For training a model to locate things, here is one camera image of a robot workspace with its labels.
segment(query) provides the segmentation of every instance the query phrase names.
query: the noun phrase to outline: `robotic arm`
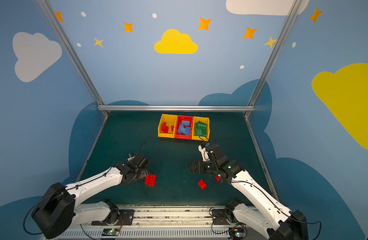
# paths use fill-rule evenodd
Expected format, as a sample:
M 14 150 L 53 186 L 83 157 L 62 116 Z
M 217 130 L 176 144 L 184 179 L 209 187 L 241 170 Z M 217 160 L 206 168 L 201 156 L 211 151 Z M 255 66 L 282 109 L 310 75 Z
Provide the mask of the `robotic arm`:
M 55 238 L 68 227 L 81 223 L 104 221 L 108 225 L 116 224 L 119 220 L 118 208 L 109 200 L 97 204 L 81 203 L 109 187 L 146 177 L 147 163 L 148 159 L 138 153 L 128 162 L 118 163 L 85 180 L 66 186 L 59 182 L 53 184 L 35 206 L 32 218 L 47 239 Z
M 308 240 L 306 218 L 300 211 L 293 213 L 274 199 L 235 160 L 228 160 L 219 145 L 202 143 L 199 151 L 202 159 L 189 164 L 192 173 L 216 174 L 242 192 L 261 213 L 234 200 L 226 206 L 230 223 L 247 224 L 269 240 Z

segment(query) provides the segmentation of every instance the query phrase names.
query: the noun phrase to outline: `dark green mat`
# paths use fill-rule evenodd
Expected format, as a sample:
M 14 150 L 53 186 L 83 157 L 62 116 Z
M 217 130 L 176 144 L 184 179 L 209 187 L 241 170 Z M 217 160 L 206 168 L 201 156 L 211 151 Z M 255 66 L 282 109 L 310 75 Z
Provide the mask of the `dark green mat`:
M 188 164 L 201 159 L 200 141 L 157 137 L 162 112 L 111 112 L 81 179 L 100 173 L 116 162 L 124 162 L 128 153 L 139 149 L 150 160 L 148 171 L 156 174 L 155 187 L 143 180 L 120 184 L 86 200 L 95 203 L 110 199 L 115 204 L 135 205 L 226 205 L 240 199 L 252 205 L 243 194 L 224 182 L 215 184 L 214 175 L 191 174 Z M 237 160 L 268 192 L 269 187 L 257 157 L 242 113 L 176 113 L 210 118 L 210 142 L 221 146 L 230 160 Z M 197 185 L 203 179 L 207 188 Z

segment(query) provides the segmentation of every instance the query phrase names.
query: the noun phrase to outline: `blue wall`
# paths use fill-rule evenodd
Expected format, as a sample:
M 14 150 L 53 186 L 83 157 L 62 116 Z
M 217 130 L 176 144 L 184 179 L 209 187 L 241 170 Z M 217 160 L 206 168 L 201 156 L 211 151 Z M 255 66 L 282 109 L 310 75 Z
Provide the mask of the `blue wall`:
M 62 56 L 37 78 L 18 78 L 18 32 L 61 45 L 35 0 L 0 1 L 0 239 L 33 238 L 21 227 L 24 214 L 51 184 L 76 179 L 104 119 L 62 46 Z
M 316 7 L 323 13 L 314 23 Z M 317 74 L 354 63 L 368 63 L 368 0 L 311 0 L 249 117 L 280 200 L 321 220 L 320 239 L 368 235 L 368 150 L 311 85 Z
M 232 94 L 260 77 L 271 51 L 265 44 L 271 36 L 277 38 L 285 20 L 271 13 L 233 14 L 225 0 L 50 2 L 55 12 L 61 12 L 61 24 L 106 104 L 132 100 L 149 105 L 198 105 L 210 94 Z M 200 18 L 212 19 L 208 31 L 198 30 Z M 132 23 L 133 32 L 124 32 L 123 22 Z M 247 27 L 257 28 L 252 39 L 243 39 Z M 168 29 L 188 34 L 198 50 L 193 54 L 156 52 L 154 44 Z M 102 40 L 102 47 L 95 45 L 95 38 Z

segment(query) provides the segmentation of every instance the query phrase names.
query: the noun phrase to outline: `star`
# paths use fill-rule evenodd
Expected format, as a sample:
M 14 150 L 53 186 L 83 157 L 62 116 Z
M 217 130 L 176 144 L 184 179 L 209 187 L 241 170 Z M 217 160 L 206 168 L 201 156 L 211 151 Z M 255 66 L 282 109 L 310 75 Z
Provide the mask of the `star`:
M 132 25 L 133 25 L 133 23 L 129 23 L 129 24 L 126 24 L 126 23 L 124 23 L 124 22 L 122 22 L 122 23 L 123 23 L 123 24 L 124 24 L 124 26 L 125 26 L 124 32 L 129 31 L 129 32 L 133 33 L 133 30 L 132 30 Z
M 56 16 L 57 16 L 58 20 L 60 20 L 60 21 L 64 22 L 64 20 L 63 20 L 63 19 L 62 19 L 62 17 L 61 17 L 61 12 L 56 13 Z
M 320 14 L 322 14 L 323 12 L 320 12 L 319 10 L 315 10 L 314 14 L 309 18 L 309 20 L 313 20 L 314 23 L 316 22 L 316 19 L 319 17 Z
M 254 33 L 255 33 L 256 30 L 257 30 L 257 28 L 256 29 L 247 28 L 247 32 L 243 36 L 243 39 L 244 38 L 250 38 L 250 39 L 252 39 L 254 37 Z
M 268 43 L 266 43 L 266 44 L 264 44 L 264 46 L 265 46 L 265 45 L 269 45 L 269 46 L 272 48 L 273 43 L 274 43 L 274 42 L 276 42 L 276 41 L 277 41 L 277 39 L 273 40 L 273 39 L 272 39 L 272 36 L 270 36 L 270 37 L 269 37 L 269 42 L 268 42 Z
M 210 21 L 212 21 L 212 19 L 204 20 L 204 19 L 200 18 L 200 26 L 197 30 L 205 29 L 206 31 L 208 31 L 208 25 L 209 25 Z
M 96 40 L 96 43 L 95 43 L 95 45 L 100 45 L 101 47 L 102 47 L 102 45 L 101 45 L 101 42 L 103 41 L 103 40 L 101 40 L 101 41 L 98 41 L 96 38 L 94 38 L 95 40 Z

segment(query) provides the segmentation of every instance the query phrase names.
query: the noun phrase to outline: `white cloud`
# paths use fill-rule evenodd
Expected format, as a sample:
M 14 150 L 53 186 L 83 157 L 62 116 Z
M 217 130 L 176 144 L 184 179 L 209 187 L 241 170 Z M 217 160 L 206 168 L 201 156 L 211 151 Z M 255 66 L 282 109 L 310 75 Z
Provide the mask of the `white cloud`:
M 18 58 L 15 73 L 25 83 L 36 79 L 62 55 L 61 46 L 55 41 L 49 41 L 41 33 L 16 33 L 13 37 L 13 50 Z
M 298 14 L 302 13 L 309 0 L 303 0 Z M 227 10 L 234 14 L 288 15 L 293 0 L 227 0 Z

